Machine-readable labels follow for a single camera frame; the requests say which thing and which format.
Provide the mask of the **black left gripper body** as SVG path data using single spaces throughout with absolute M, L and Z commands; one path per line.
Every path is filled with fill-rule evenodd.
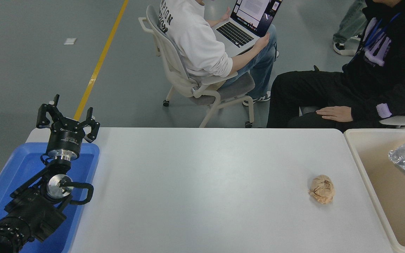
M 62 149 L 79 153 L 85 135 L 82 128 L 77 128 L 79 124 L 67 117 L 53 122 L 46 152 Z

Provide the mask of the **laptop person's right hand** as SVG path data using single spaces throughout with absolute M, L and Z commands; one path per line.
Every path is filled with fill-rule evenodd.
M 270 39 L 270 32 L 267 32 L 263 37 L 259 38 L 255 45 L 254 48 L 258 48 L 259 50 L 263 49 L 265 46 L 268 45 Z

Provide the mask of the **bin-side person's left hand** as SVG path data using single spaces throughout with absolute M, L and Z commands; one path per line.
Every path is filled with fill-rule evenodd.
M 352 108 L 347 106 L 324 107 L 315 111 L 323 119 L 336 122 L 352 122 Z

